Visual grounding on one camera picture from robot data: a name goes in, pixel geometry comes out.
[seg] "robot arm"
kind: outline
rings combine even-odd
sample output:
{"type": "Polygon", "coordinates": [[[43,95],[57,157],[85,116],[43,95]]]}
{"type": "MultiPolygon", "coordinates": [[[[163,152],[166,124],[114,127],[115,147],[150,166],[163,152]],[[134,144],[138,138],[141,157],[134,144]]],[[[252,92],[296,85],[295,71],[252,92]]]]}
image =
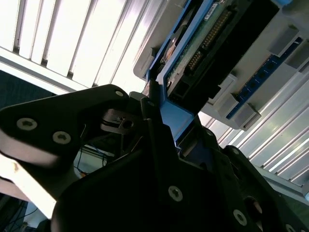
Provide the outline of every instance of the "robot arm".
{"type": "Polygon", "coordinates": [[[200,165],[179,158],[154,99],[113,85],[8,107],[0,111],[1,181],[38,206],[52,232],[306,231],[237,148],[221,149],[198,121],[192,130],[179,147],[203,153],[200,165]],[[121,157],[70,178],[80,146],[110,134],[121,135],[121,157]]]}

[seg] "louvered panel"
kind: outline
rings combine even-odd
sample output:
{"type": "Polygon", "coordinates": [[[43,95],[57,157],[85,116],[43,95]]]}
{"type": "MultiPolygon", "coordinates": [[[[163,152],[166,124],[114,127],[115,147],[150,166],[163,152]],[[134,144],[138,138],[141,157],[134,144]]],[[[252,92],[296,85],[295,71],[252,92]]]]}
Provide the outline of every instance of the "louvered panel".
{"type": "Polygon", "coordinates": [[[39,22],[42,0],[28,0],[25,3],[23,23],[20,32],[19,55],[29,59],[39,22]]]}
{"type": "Polygon", "coordinates": [[[132,38],[129,42],[126,52],[124,53],[119,67],[112,77],[112,84],[123,86],[126,92],[142,92],[145,87],[145,82],[136,78],[133,73],[133,67],[136,63],[136,55],[139,52],[140,46],[154,22],[155,16],[159,14],[159,10],[164,1],[150,0],[147,2],[145,10],[136,25],[135,30],[132,32],[132,38]]]}
{"type": "Polygon", "coordinates": [[[97,82],[99,86],[108,84],[112,81],[112,78],[121,63],[121,59],[134,35],[134,31],[138,26],[139,20],[143,15],[146,4],[146,0],[132,1],[127,11],[124,12],[125,15],[122,18],[117,35],[112,41],[110,49],[107,51],[100,67],[97,82]]]}
{"type": "Polygon", "coordinates": [[[13,51],[14,47],[20,2],[20,0],[0,0],[0,47],[9,51],[13,51]]]}
{"type": "MultiPolygon", "coordinates": [[[[166,3],[0,0],[0,69],[55,94],[108,83],[141,92],[133,67],[166,3]]],[[[220,146],[235,145],[263,171],[301,186],[309,178],[308,79],[298,72],[246,132],[202,112],[200,120],[220,146]]]]}
{"type": "Polygon", "coordinates": [[[220,146],[237,146],[252,164],[302,186],[309,165],[308,89],[309,72],[298,72],[264,106],[262,118],[248,131],[213,126],[220,146]]]}
{"type": "Polygon", "coordinates": [[[73,64],[74,81],[92,87],[125,2],[99,0],[95,4],[73,64]]]}
{"type": "Polygon", "coordinates": [[[49,28],[52,25],[53,14],[56,11],[55,8],[57,8],[56,0],[43,0],[31,54],[31,60],[37,64],[42,63],[49,28]]]}
{"type": "Polygon", "coordinates": [[[48,48],[48,69],[67,76],[90,2],[90,0],[60,2],[48,48]]]}

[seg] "cable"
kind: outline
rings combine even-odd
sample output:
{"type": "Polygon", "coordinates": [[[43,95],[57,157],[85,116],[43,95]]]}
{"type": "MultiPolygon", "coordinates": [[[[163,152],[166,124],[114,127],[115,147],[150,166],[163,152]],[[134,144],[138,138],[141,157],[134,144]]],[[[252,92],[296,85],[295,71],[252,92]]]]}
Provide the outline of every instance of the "cable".
{"type": "Polygon", "coordinates": [[[85,175],[88,175],[89,173],[86,173],[84,171],[82,171],[80,168],[79,168],[79,163],[81,162],[81,158],[82,158],[82,154],[83,154],[83,146],[81,147],[81,153],[79,155],[79,159],[78,159],[78,162],[77,162],[77,167],[74,166],[74,168],[76,168],[80,173],[82,174],[85,174],[85,175]]]}
{"type": "MultiPolygon", "coordinates": [[[[17,215],[17,218],[19,218],[21,212],[23,211],[23,206],[22,206],[23,203],[24,203],[24,202],[21,202],[21,204],[20,204],[20,206],[19,206],[19,213],[18,213],[18,215],[17,215]]],[[[12,228],[14,227],[14,224],[15,224],[16,226],[18,226],[18,225],[16,224],[17,220],[15,220],[15,221],[13,221],[13,222],[14,222],[14,223],[13,223],[13,225],[11,226],[11,228],[9,229],[9,231],[12,231],[12,228]]]]}
{"type": "Polygon", "coordinates": [[[30,214],[33,214],[33,213],[34,213],[35,211],[37,211],[37,210],[38,210],[38,208],[36,208],[34,211],[32,211],[31,213],[29,213],[29,214],[27,214],[27,215],[24,215],[24,216],[22,216],[22,217],[17,218],[16,220],[10,222],[8,225],[10,225],[10,224],[12,224],[12,223],[15,223],[15,222],[17,222],[18,220],[20,220],[20,219],[22,219],[22,218],[25,218],[25,217],[29,216],[30,214]]]}
{"type": "Polygon", "coordinates": [[[11,218],[10,218],[8,224],[5,226],[5,228],[7,228],[7,227],[11,224],[10,222],[12,221],[12,219],[14,218],[14,216],[17,214],[17,212],[20,210],[20,208],[22,207],[22,204],[23,204],[23,203],[24,203],[24,202],[22,201],[22,202],[19,204],[18,208],[16,209],[15,213],[11,216],[11,218]]]}
{"type": "Polygon", "coordinates": [[[94,148],[100,155],[103,156],[103,158],[107,158],[107,155],[106,155],[106,154],[100,152],[99,149],[97,149],[93,144],[91,144],[91,145],[93,146],[93,148],[94,148]]]}

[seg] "black cable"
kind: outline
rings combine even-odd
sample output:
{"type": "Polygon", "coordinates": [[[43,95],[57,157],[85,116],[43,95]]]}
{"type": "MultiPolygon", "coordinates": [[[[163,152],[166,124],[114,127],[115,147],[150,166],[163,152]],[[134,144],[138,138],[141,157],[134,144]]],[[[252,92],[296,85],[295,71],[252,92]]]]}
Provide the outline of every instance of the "black cable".
{"type": "Polygon", "coordinates": [[[24,202],[22,201],[20,204],[19,204],[19,206],[18,206],[18,208],[16,209],[16,211],[15,211],[15,213],[11,216],[11,218],[10,218],[10,220],[9,220],[9,222],[8,222],[8,224],[4,227],[4,228],[7,228],[11,223],[11,221],[12,221],[12,219],[14,218],[14,216],[17,214],[17,212],[20,210],[20,207],[22,207],[22,204],[23,204],[24,202]]]}
{"type": "Polygon", "coordinates": [[[79,168],[79,163],[81,162],[81,158],[82,158],[82,154],[83,154],[83,146],[81,147],[81,153],[79,155],[79,159],[78,159],[78,162],[77,162],[77,167],[74,166],[74,168],[76,168],[80,173],[82,174],[85,174],[85,175],[88,175],[89,173],[86,173],[84,171],[82,171],[80,168],[79,168]]]}
{"type": "MultiPolygon", "coordinates": [[[[20,204],[19,213],[18,213],[18,215],[17,215],[17,218],[19,218],[21,212],[23,211],[23,206],[22,206],[23,203],[24,203],[24,202],[21,202],[21,204],[20,204]]],[[[14,222],[14,223],[13,223],[13,225],[11,226],[11,229],[9,229],[9,231],[12,231],[12,228],[14,227],[14,225],[18,226],[18,225],[16,224],[17,220],[15,220],[15,221],[13,221],[13,222],[14,222]]]]}
{"type": "Polygon", "coordinates": [[[8,225],[10,225],[10,224],[12,224],[12,223],[15,223],[15,222],[17,222],[18,220],[20,220],[20,219],[22,219],[22,218],[25,218],[25,217],[29,216],[30,214],[33,214],[33,213],[34,213],[35,211],[37,211],[37,210],[38,210],[38,208],[36,208],[34,211],[32,211],[31,213],[29,213],[29,214],[27,214],[27,215],[24,215],[24,216],[22,216],[22,217],[17,218],[16,220],[12,221],[12,222],[9,223],[8,225]]]}

